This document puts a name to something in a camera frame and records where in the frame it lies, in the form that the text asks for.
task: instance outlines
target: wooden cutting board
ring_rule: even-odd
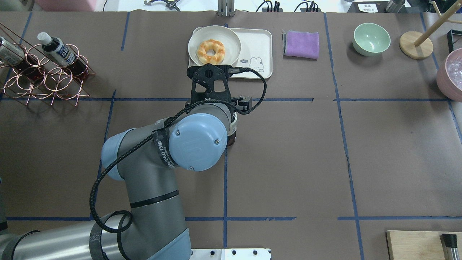
[[[456,234],[462,248],[462,232],[387,231],[390,260],[445,260],[442,233]]]

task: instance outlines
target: black cable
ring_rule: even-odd
[[[301,3],[298,4],[298,6],[295,8],[295,10],[293,10],[293,12],[296,12],[297,9],[298,9],[302,4],[306,4],[306,9],[308,10],[308,2],[301,2]]]
[[[108,3],[108,0],[106,0],[106,1],[104,2],[104,5],[103,5],[103,12],[104,12],[104,8],[106,7],[106,4],[107,4],[107,3]]]
[[[242,72],[252,72],[253,74],[257,75],[263,81],[263,92],[261,93],[261,97],[258,100],[258,102],[253,107],[251,107],[249,110],[242,111],[238,107],[236,107],[234,104],[232,104],[230,102],[227,102],[227,101],[223,101],[223,100],[215,100],[215,99],[202,100],[202,101],[198,101],[198,102],[195,102],[194,104],[190,104],[190,105],[186,106],[185,108],[181,109],[176,115],[174,115],[173,117],[170,117],[167,120],[165,120],[164,128],[167,130],[167,128],[169,128],[173,124],[173,122],[175,120],[177,120],[186,111],[190,111],[193,108],[195,108],[196,106],[203,105],[203,104],[210,104],[210,103],[225,104],[226,106],[232,108],[233,110],[235,110],[236,112],[238,112],[241,115],[250,114],[250,112],[252,112],[255,108],[257,108],[263,102],[263,100],[265,99],[267,84],[266,84],[266,80],[263,78],[263,76],[260,75],[260,73],[256,72],[252,68],[239,68],[239,73],[242,73]],[[93,184],[93,187],[91,188],[90,201],[89,201],[91,216],[95,220],[96,224],[99,227],[101,227],[101,229],[103,229],[103,230],[105,230],[105,231],[107,231],[109,233],[121,233],[121,232],[127,230],[130,227],[130,225],[132,224],[132,222],[133,222],[133,215],[132,215],[131,212],[129,212],[127,210],[117,211],[117,212],[115,212],[115,214],[113,214],[113,216],[115,216],[115,215],[124,215],[124,216],[128,217],[128,223],[125,226],[123,226],[121,228],[116,228],[116,229],[113,229],[113,228],[110,228],[110,227],[106,226],[106,224],[103,223],[103,221],[101,221],[101,218],[99,217],[99,215],[98,215],[98,213],[96,211],[96,191],[98,190],[99,184],[101,183],[101,181],[104,179],[104,177],[109,173],[109,171],[114,166],[116,166],[123,159],[127,158],[127,156],[132,154],[134,151],[138,150],[141,146],[148,143],[150,140],[152,140],[152,135],[147,136],[145,139],[143,139],[137,145],[132,147],[130,150],[128,150],[127,152],[122,154],[122,156],[120,156],[115,161],[113,161],[111,164],[109,164],[109,166],[101,173],[101,176],[95,181],[95,183]]]
[[[293,12],[296,12],[297,9],[302,5],[302,4],[306,4],[306,10],[305,12],[318,12],[319,10],[319,6],[317,3],[315,3],[314,1],[308,1],[308,0],[302,0],[303,2],[299,3],[298,6],[295,8],[295,10]]]
[[[257,11],[255,11],[255,12],[258,12],[258,10],[260,9],[260,7],[261,7],[264,3],[266,3],[266,5],[268,6],[268,11],[267,11],[267,12],[269,12],[270,10],[273,9],[273,3],[272,3],[270,0],[265,0],[265,1],[263,1],[263,2],[261,3],[260,6],[258,6]]]

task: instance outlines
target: donut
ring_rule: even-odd
[[[209,50],[214,50],[215,55],[208,55]],[[197,57],[203,64],[211,63],[213,65],[220,64],[225,58],[225,47],[220,41],[213,39],[203,41],[197,48]]]

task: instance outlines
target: round wooden base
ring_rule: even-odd
[[[430,56],[433,52],[433,43],[427,38],[421,45],[415,46],[414,43],[423,33],[418,31],[408,31],[400,38],[400,48],[407,56],[422,60]]]

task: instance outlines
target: purple cloth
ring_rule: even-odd
[[[288,31],[284,55],[310,59],[319,58],[319,33]]]

